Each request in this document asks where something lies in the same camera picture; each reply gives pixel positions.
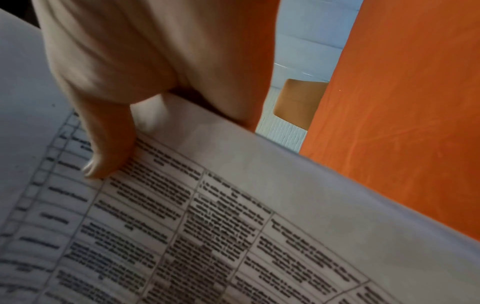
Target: white floor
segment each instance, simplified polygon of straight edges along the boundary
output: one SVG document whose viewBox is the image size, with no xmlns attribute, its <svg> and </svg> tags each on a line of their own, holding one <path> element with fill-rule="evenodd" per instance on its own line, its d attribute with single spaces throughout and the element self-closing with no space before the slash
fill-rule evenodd
<svg viewBox="0 0 480 304">
<path fill-rule="evenodd" d="M 273 115 L 288 78 L 330 81 L 363 0 L 282 0 L 271 88 L 256 132 L 298 152 L 307 132 Z"/>
</svg>

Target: orange fabric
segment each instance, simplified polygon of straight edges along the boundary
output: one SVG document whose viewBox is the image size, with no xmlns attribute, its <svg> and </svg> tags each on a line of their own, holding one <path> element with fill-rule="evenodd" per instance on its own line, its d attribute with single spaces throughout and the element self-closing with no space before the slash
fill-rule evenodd
<svg viewBox="0 0 480 304">
<path fill-rule="evenodd" d="M 300 153 L 480 240 L 480 1 L 364 0 Z"/>
</svg>

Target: hand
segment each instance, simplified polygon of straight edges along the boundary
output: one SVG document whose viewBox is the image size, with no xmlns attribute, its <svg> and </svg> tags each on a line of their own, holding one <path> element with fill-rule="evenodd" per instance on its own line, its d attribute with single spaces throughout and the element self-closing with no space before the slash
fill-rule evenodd
<svg viewBox="0 0 480 304">
<path fill-rule="evenodd" d="M 136 133 L 130 105 L 199 93 L 254 130 L 272 76 L 279 0 L 33 0 L 50 69 L 93 149 L 85 175 L 122 166 Z"/>
</svg>

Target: orange surface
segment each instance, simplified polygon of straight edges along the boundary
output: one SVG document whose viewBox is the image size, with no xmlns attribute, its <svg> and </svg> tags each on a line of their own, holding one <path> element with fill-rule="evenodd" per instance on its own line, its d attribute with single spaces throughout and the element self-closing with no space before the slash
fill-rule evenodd
<svg viewBox="0 0 480 304">
<path fill-rule="evenodd" d="M 300 153 L 480 240 L 480 1 L 364 0 Z"/>
</svg>

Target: white paper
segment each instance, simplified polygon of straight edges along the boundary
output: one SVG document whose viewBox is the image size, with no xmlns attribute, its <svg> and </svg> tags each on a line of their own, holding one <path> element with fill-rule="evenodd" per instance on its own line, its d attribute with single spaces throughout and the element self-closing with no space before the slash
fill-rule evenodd
<svg viewBox="0 0 480 304">
<path fill-rule="evenodd" d="M 0 303 L 480 302 L 462 237 L 180 98 L 105 180 L 71 114 L 1 229 Z"/>
</svg>

